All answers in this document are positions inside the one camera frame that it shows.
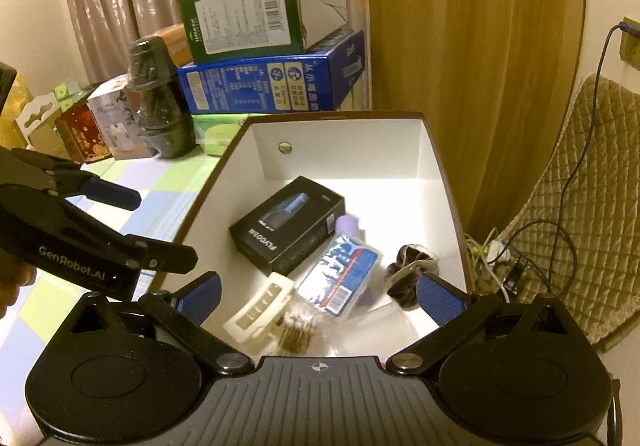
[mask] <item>table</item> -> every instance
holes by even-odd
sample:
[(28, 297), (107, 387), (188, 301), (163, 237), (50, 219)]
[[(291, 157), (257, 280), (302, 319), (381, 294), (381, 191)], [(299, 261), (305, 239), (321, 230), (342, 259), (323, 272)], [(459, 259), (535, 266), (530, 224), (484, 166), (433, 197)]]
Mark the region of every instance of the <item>table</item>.
[[(132, 233), (171, 241), (218, 158), (196, 149), (173, 161), (158, 158), (114, 161), (85, 166), (105, 180), (138, 190), (135, 211), (69, 199), (96, 219), (124, 235)], [(149, 288), (154, 273), (143, 271), (134, 299)], [(0, 320), (0, 443), (36, 444), (41, 438), (24, 400), (24, 382), (44, 347), (85, 289), (38, 271), (33, 286), (21, 289), (17, 303)]]

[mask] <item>plastic lid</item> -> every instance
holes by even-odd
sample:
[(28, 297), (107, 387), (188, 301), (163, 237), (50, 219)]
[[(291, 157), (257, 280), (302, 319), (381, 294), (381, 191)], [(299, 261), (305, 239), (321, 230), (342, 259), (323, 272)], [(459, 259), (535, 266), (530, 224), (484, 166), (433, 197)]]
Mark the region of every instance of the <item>plastic lid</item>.
[(142, 92), (168, 83), (178, 70), (169, 56), (164, 40), (152, 36), (129, 45), (129, 84), (136, 92)]
[(360, 236), (360, 228), (358, 226), (358, 219), (351, 215), (343, 215), (335, 220), (335, 232), (345, 233), (346, 235)]

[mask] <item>metal screw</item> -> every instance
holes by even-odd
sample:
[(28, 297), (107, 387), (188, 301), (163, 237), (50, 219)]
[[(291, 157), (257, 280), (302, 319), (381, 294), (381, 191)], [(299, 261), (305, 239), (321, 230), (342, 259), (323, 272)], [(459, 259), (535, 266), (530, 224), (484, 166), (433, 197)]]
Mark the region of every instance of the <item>metal screw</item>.
[(293, 151), (293, 146), (290, 145), (288, 142), (283, 141), (280, 144), (278, 144), (278, 150), (280, 150), (280, 153), (284, 153), (284, 155), (287, 155)]
[(422, 358), (417, 354), (411, 352), (403, 352), (402, 354), (396, 354), (391, 358), (391, 361), (400, 370), (408, 371), (419, 368), (422, 365)]
[(229, 352), (222, 354), (216, 362), (225, 372), (233, 372), (240, 368), (245, 368), (249, 363), (249, 358), (237, 352)]

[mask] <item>wall outlet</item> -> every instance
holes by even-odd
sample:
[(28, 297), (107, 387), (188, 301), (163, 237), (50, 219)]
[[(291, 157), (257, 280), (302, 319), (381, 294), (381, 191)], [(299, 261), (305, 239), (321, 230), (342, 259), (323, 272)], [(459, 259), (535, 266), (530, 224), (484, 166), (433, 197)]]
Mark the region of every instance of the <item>wall outlet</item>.
[[(625, 17), (625, 23), (640, 27), (640, 23)], [(620, 42), (620, 59), (630, 64), (637, 70), (640, 70), (640, 38), (636, 38), (631, 34), (622, 32), (622, 41)]]

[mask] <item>beige quilted cover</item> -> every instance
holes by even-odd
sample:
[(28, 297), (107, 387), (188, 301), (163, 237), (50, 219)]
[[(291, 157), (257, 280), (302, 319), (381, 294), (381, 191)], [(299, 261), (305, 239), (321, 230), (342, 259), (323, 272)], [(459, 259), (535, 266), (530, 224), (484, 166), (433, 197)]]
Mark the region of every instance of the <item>beige quilted cover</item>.
[[(590, 76), (578, 93), (542, 178), (500, 239), (531, 220), (558, 219), (562, 185), (582, 151), (589, 127), (593, 86), (594, 76)], [(640, 321), (639, 106), (640, 94), (600, 78), (593, 139), (564, 201), (562, 225), (576, 246), (578, 271), (563, 301), (600, 350), (612, 347)], [(535, 225), (520, 233), (514, 243), (546, 270), (553, 236), (553, 226)], [(560, 242), (554, 266), (555, 293), (572, 270), (572, 255)], [(527, 272), (526, 277), (518, 301), (529, 302), (544, 291), (536, 275)]]

